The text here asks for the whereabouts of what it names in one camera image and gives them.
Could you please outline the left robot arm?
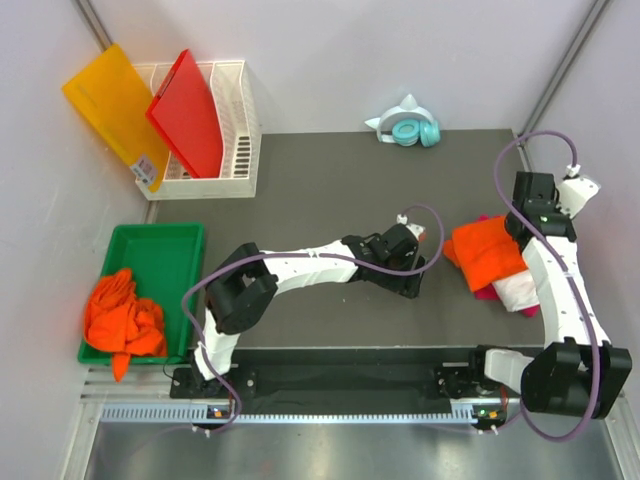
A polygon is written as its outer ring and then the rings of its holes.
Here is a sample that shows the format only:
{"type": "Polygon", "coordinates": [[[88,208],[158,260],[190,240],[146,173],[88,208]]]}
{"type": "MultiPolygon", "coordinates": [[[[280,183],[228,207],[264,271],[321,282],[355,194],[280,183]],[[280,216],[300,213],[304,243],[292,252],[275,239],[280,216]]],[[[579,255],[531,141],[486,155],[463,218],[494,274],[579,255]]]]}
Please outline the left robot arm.
{"type": "Polygon", "coordinates": [[[204,339],[192,361],[192,384],[204,396],[226,387],[231,357],[242,333],[263,317],[271,301],[286,292],[326,283],[369,282],[413,299],[418,296],[426,259],[418,254],[425,228],[400,217],[386,232],[349,235],[324,246],[293,252],[238,247],[205,286],[204,339]]]}

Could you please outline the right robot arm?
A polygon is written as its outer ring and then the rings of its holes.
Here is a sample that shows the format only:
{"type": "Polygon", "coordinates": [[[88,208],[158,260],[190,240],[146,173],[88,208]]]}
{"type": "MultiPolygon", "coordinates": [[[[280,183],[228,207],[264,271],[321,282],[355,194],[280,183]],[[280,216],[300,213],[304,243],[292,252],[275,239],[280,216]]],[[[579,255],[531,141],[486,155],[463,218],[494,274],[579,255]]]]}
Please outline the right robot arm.
{"type": "Polygon", "coordinates": [[[544,348],[534,357],[512,349],[476,348],[466,380],[487,396],[501,385],[530,412],[603,419],[632,369],[628,350],[612,346],[599,325],[577,258],[574,217],[599,192],[597,182],[570,173],[516,176],[506,231],[532,275],[544,322],[544,348]]]}

